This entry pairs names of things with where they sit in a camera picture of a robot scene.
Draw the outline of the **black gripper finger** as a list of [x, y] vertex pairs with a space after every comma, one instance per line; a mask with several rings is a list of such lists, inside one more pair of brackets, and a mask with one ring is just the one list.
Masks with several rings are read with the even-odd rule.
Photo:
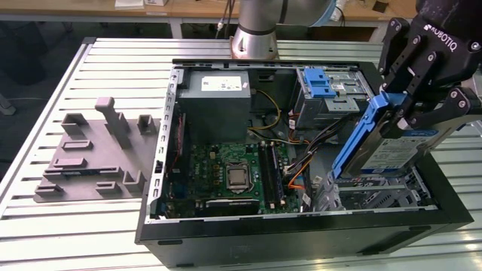
[[416, 21], [388, 21], [377, 70], [383, 76], [379, 89], [387, 93], [413, 95], [427, 76], [436, 53], [429, 51], [429, 38]]
[[480, 99], [464, 87], [451, 88], [440, 103], [417, 102], [405, 94], [392, 108], [392, 116], [381, 122], [383, 138], [399, 138], [409, 130], [457, 129], [463, 124], [480, 120]]

